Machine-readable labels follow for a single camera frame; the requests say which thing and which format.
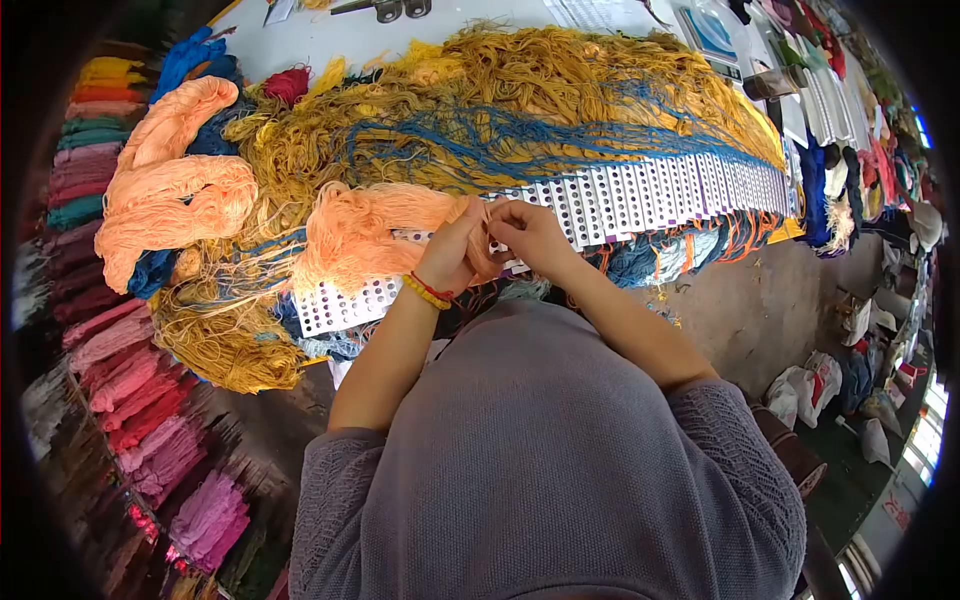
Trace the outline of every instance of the person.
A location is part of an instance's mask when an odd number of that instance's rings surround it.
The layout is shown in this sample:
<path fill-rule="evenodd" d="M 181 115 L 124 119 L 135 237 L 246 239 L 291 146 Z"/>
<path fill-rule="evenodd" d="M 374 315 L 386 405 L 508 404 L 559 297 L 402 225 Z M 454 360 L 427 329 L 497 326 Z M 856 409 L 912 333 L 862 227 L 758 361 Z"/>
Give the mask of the person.
<path fill-rule="evenodd" d="M 484 211 L 439 228 L 413 275 L 463 292 Z M 502 301 L 425 367 L 439 308 L 404 285 L 305 450 L 290 597 L 792 596 L 803 503 L 741 392 L 548 208 L 489 218 L 496 259 L 587 319 Z"/>

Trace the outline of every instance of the lace sleeve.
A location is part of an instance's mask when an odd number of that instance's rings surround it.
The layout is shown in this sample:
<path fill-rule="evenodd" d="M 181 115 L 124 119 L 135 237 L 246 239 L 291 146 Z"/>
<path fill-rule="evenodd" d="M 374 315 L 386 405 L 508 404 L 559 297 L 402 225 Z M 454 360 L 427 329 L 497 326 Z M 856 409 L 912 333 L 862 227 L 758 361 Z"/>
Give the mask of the lace sleeve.
<path fill-rule="evenodd" d="M 799 575 L 806 546 L 804 504 L 743 393 L 726 381 L 705 380 L 682 386 L 667 402 L 687 437 L 730 482 L 755 536 Z"/>
<path fill-rule="evenodd" d="M 359 592 L 360 515 L 384 443 L 370 429 L 344 429 L 306 447 L 290 557 L 292 599 Z"/>

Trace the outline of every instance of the yarn pile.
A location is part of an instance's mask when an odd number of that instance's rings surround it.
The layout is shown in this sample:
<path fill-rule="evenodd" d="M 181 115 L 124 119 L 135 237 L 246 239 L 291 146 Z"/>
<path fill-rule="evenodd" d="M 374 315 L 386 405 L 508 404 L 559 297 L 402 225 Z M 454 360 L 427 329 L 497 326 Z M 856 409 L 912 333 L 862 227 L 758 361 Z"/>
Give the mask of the yarn pile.
<path fill-rule="evenodd" d="M 353 78 L 332 60 L 307 88 L 308 69 L 294 67 L 248 86 L 247 114 L 217 121 L 250 164 L 257 198 L 236 234 L 187 245 L 150 298 L 157 343 L 202 378 L 241 392 L 292 388 L 305 356 L 278 323 L 280 295 L 321 281 L 356 289 L 408 268 L 421 248 L 396 243 L 392 229 L 434 228 L 463 194 L 653 156 L 784 168 L 769 121 L 672 36 L 473 28 L 443 46 L 413 42 L 367 71 Z M 383 183 L 417 191 L 364 204 Z M 339 196 L 348 210 L 336 216 L 326 200 Z M 728 230 L 774 221 L 734 215 Z"/>

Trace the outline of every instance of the hand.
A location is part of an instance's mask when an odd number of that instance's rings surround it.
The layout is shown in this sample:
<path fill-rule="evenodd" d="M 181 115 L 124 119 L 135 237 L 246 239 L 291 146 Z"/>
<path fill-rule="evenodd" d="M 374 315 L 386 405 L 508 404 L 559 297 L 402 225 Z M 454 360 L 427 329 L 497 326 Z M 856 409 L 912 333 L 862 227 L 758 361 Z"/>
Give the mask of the hand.
<path fill-rule="evenodd" d="M 438 292 L 453 292 L 454 296 L 463 294 L 476 275 L 467 260 L 467 241 L 473 228 L 483 224 L 485 210 L 483 201 L 473 196 L 460 218 L 453 223 L 444 223 L 434 231 L 420 264 L 414 269 L 423 283 Z M 491 260 L 501 264 L 512 258 L 509 252 L 491 256 Z"/>
<path fill-rule="evenodd" d="M 520 200 L 496 205 L 488 229 L 520 260 L 554 283 L 584 262 L 573 251 L 553 211 L 545 206 Z"/>

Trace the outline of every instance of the wall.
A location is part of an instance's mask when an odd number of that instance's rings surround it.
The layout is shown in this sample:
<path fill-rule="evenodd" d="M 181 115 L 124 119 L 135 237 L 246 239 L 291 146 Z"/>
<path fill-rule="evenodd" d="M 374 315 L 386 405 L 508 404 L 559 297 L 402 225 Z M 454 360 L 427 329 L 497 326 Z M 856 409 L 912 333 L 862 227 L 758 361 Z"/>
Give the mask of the wall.
<path fill-rule="evenodd" d="M 900 459 L 897 477 L 890 479 L 858 532 L 867 542 L 881 569 L 886 569 L 893 558 L 924 492 L 926 485 L 920 475 Z"/>

